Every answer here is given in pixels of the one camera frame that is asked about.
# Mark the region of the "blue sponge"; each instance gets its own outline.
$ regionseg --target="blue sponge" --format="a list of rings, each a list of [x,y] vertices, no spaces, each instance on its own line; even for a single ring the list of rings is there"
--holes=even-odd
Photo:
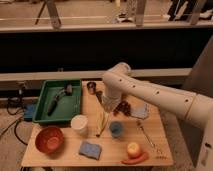
[[[85,155],[89,158],[94,158],[96,160],[99,160],[100,154],[101,154],[101,146],[98,144],[91,144],[88,143],[87,141],[83,141],[81,143],[80,149],[79,149],[79,154]]]

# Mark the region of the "small bowl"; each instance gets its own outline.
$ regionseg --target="small bowl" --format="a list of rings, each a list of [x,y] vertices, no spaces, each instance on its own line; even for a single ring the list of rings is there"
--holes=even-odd
[[[48,126],[36,136],[36,148],[43,153],[50,154],[56,151],[63,142],[63,133],[57,126]]]

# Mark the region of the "tabletop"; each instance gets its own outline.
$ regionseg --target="tabletop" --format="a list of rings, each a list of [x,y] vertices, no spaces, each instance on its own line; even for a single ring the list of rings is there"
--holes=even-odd
[[[97,91],[104,89],[102,81],[95,81]],[[149,159],[133,166],[168,166],[173,164],[171,151],[168,145],[163,124],[156,106],[148,104],[141,99],[126,95],[125,100],[131,108],[139,108],[147,104],[148,117],[141,120],[143,127],[156,147],[153,148],[143,132],[136,124],[136,118],[127,117],[121,112],[117,115],[109,114],[107,125],[99,138],[97,133],[97,116],[103,113],[103,108],[97,97],[87,90],[87,81],[82,82],[82,109],[81,114],[88,117],[88,136],[77,135],[70,125],[62,126],[64,135],[63,146],[50,155],[39,152],[35,147],[35,138],[42,130],[42,126],[35,124],[32,130],[28,146],[26,148],[22,166],[24,167],[102,167],[102,166],[126,166],[121,160],[127,158],[126,146],[129,142],[138,142],[142,149],[149,153]],[[112,138],[109,132],[109,124],[112,121],[120,121],[124,126],[124,133],[119,138]],[[78,151],[82,141],[98,144],[102,147],[99,160],[79,155]]]

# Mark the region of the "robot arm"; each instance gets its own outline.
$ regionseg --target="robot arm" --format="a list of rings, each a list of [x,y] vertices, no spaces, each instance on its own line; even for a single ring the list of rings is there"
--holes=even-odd
[[[204,170],[199,168],[197,171],[207,171],[205,169],[208,167],[207,163],[203,162],[204,158],[208,155],[205,161],[207,159],[210,160],[209,158],[211,157],[213,162],[213,136],[206,135],[213,131],[213,115],[211,114],[213,112],[213,99],[194,92],[139,81],[131,78],[129,76],[130,73],[131,69],[126,63],[119,63],[104,73],[102,77],[105,84],[105,91],[103,93],[104,108],[112,111],[120,102],[122,93],[131,94],[174,113],[177,117],[194,126],[205,129],[203,139],[205,142],[202,143],[197,166],[197,168],[199,166],[203,167]],[[211,150],[211,153],[208,152],[207,154],[205,152],[206,148]]]

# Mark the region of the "white cup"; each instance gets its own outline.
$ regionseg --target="white cup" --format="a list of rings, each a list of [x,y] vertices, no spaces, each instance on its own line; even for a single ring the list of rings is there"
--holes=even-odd
[[[85,115],[76,115],[71,120],[72,129],[81,136],[87,136],[88,119]]]

